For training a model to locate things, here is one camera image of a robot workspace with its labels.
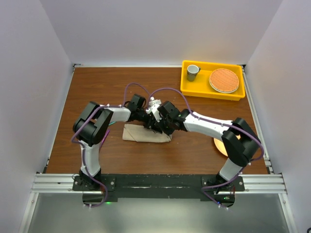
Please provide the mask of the beige cloth napkin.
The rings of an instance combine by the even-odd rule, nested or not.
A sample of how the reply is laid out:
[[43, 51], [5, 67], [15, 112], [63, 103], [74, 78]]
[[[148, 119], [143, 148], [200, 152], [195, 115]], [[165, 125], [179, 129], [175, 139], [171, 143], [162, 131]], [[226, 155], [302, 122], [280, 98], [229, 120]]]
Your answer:
[[141, 125], [125, 124], [122, 139], [139, 143], [166, 143], [171, 142], [172, 136], [146, 129]]

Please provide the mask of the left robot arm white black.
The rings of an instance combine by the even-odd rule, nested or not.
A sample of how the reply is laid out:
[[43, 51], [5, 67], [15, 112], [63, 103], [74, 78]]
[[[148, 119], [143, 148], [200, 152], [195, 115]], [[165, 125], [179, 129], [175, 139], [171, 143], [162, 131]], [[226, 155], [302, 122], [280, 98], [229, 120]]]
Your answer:
[[146, 104], [146, 98], [138, 94], [134, 94], [123, 105], [99, 105], [93, 101], [88, 103], [73, 125], [72, 142], [81, 148], [82, 164], [78, 183], [89, 190], [102, 189], [99, 152], [111, 122], [140, 121], [146, 129], [160, 132], [151, 115], [146, 113]]

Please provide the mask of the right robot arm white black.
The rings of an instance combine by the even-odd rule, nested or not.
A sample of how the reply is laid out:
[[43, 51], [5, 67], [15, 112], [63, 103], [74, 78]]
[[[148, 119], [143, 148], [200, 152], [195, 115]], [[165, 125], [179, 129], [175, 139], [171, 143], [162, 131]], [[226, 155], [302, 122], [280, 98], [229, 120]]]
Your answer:
[[262, 145], [256, 134], [242, 118], [234, 121], [219, 120], [203, 116], [189, 109], [179, 111], [171, 102], [150, 103], [151, 114], [157, 126], [167, 135], [174, 131], [201, 133], [223, 142], [227, 160], [218, 174], [207, 187], [227, 191], [234, 184], [234, 179], [252, 161]]

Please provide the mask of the gold purple spoon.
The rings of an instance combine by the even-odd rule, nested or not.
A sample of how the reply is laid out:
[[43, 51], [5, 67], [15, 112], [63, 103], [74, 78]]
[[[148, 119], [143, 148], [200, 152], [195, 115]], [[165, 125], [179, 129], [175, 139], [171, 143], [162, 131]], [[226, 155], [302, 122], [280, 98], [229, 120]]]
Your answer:
[[106, 133], [104, 134], [103, 139], [101, 140], [100, 148], [103, 146], [103, 144], [104, 144], [104, 142], [105, 142], [107, 136], [109, 135], [109, 133], [110, 133], [110, 130], [108, 129], [108, 130], [106, 131]]

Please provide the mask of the yellow plastic tray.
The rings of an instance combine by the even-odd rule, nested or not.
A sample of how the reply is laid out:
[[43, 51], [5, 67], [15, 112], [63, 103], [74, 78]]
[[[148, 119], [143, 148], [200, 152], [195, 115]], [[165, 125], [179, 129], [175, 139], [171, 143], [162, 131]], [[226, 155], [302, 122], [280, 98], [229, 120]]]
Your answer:
[[[187, 80], [187, 68], [190, 65], [196, 65], [201, 69], [199, 73], [196, 75], [194, 81], [192, 82]], [[216, 91], [209, 84], [209, 77], [211, 73], [219, 68], [231, 70], [237, 75], [237, 77], [239, 78], [239, 87], [235, 92], [221, 93]], [[246, 96], [242, 67], [240, 65], [211, 63], [202, 61], [184, 60], [182, 62], [180, 90], [182, 94], [184, 94], [185, 96], [212, 98], [221, 100], [239, 101]]]

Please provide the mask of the golden round plate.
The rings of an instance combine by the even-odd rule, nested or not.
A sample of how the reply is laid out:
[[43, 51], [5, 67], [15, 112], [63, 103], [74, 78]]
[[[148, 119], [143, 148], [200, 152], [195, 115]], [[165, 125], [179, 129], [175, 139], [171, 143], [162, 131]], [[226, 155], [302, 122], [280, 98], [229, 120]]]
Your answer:
[[228, 156], [226, 149], [225, 149], [225, 145], [221, 140], [218, 140], [216, 138], [213, 139], [214, 144], [216, 146], [216, 149], [224, 156]]

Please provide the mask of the grey ceramic mug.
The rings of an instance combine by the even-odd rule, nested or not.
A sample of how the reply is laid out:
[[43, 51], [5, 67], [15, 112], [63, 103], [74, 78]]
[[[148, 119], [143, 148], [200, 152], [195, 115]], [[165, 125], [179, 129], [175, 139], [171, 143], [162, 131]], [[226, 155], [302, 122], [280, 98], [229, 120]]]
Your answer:
[[187, 80], [193, 82], [196, 79], [196, 76], [200, 72], [201, 68], [197, 65], [189, 65], [187, 67]]

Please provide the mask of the orange woven coaster plate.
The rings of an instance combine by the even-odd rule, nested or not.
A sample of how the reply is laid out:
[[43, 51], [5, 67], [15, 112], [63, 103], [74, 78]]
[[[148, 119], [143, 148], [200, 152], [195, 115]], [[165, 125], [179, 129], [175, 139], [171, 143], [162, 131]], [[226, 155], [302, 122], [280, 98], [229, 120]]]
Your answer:
[[211, 87], [220, 93], [233, 93], [240, 85], [238, 76], [225, 68], [214, 70], [208, 80]]

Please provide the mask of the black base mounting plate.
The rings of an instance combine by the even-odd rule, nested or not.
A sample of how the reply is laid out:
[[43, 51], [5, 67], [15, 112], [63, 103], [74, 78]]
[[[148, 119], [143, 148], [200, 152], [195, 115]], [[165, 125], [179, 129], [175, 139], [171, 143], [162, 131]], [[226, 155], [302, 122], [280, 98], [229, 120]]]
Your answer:
[[218, 188], [202, 188], [214, 185], [215, 175], [182, 174], [103, 174], [103, 183], [108, 191], [107, 201], [117, 202], [121, 198], [151, 199], [199, 199], [230, 207], [235, 194], [245, 190], [242, 177]]

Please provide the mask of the aluminium frame rail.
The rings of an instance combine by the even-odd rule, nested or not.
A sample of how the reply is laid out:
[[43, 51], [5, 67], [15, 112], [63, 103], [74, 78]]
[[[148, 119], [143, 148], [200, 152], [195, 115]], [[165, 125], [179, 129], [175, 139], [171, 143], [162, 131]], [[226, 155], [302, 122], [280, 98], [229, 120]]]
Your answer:
[[37, 174], [22, 233], [296, 233], [281, 175], [241, 175], [232, 206], [199, 199], [121, 198], [90, 208], [101, 193], [72, 174]]

